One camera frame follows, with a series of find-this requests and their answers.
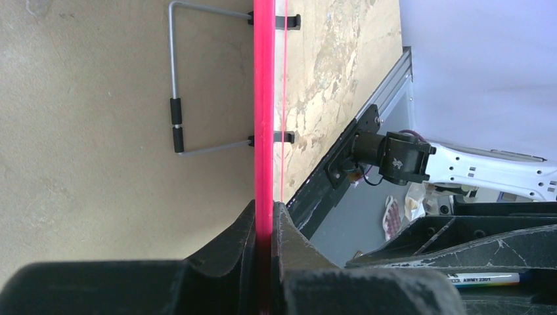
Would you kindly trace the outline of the red-framed whiteboard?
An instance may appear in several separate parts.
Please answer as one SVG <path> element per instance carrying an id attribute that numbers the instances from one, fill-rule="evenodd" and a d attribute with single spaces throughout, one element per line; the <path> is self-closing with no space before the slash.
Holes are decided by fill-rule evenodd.
<path id="1" fill-rule="evenodd" d="M 261 243 L 271 242 L 274 204 L 283 200 L 283 131 L 288 1 L 254 1 L 254 123 L 256 236 Z"/>

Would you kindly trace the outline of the whiteboard marker pen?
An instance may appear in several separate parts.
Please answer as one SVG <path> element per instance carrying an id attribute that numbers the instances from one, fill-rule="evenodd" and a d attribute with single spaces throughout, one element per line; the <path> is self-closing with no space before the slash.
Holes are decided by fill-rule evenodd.
<path id="1" fill-rule="evenodd" d="M 528 282 L 531 272 L 466 272 L 446 274 L 457 288 L 512 286 Z"/>

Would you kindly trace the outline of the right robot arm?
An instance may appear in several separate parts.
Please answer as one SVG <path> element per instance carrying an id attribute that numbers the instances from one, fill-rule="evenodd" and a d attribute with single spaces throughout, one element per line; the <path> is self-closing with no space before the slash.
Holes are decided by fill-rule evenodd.
<path id="1" fill-rule="evenodd" d="M 525 203 L 457 203 L 422 217 L 348 267 L 556 268 L 556 163 L 477 156 L 402 133 L 356 135 L 351 158 L 394 184 L 463 184 L 527 198 Z"/>

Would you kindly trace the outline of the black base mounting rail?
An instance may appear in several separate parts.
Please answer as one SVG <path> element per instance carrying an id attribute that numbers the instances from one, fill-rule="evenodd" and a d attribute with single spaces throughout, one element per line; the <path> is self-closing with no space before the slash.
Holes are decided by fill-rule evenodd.
<path id="1" fill-rule="evenodd" d="M 294 226 L 310 239 L 330 210 L 340 202 L 350 183 L 347 179 L 359 167 L 353 161 L 351 145 L 358 131 L 377 133 L 380 129 L 379 111 L 371 104 L 352 119 L 324 154 L 316 168 L 286 204 Z"/>

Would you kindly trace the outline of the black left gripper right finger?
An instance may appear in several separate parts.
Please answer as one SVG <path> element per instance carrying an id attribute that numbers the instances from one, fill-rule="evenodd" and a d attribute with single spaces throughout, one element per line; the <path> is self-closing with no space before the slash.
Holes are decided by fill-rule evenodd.
<path id="1" fill-rule="evenodd" d="M 326 273 L 336 267 L 294 226 L 284 203 L 273 205 L 273 314 L 321 312 L 331 300 Z"/>

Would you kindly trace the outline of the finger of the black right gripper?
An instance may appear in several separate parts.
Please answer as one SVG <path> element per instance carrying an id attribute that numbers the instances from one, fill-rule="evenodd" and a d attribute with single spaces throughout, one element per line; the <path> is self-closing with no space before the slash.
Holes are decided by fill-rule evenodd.
<path id="1" fill-rule="evenodd" d="M 424 255 L 377 261 L 364 256 L 347 262 L 346 267 L 443 271 L 555 270 L 556 227 L 515 230 Z"/>
<path id="2" fill-rule="evenodd" d="M 427 216 L 407 225 L 382 247 L 391 257 L 433 253 L 524 228 L 556 224 L 556 217 Z"/>

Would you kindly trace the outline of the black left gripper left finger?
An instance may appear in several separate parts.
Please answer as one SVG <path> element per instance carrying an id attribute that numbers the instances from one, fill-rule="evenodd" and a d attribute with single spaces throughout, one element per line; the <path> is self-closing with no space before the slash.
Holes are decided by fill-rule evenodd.
<path id="1" fill-rule="evenodd" d="M 256 203 L 205 246 L 188 256 L 183 314 L 253 314 Z"/>

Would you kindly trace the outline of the aluminium frame rail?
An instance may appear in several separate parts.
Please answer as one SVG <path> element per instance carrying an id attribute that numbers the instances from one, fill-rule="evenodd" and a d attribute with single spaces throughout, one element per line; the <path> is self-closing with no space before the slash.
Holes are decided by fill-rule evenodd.
<path id="1" fill-rule="evenodd" d="M 401 57 L 357 112 L 355 119 L 360 120 L 372 105 L 376 105 L 380 123 L 394 117 L 405 121 L 404 126 L 414 129 L 413 81 L 412 49 L 411 46 L 404 46 Z"/>

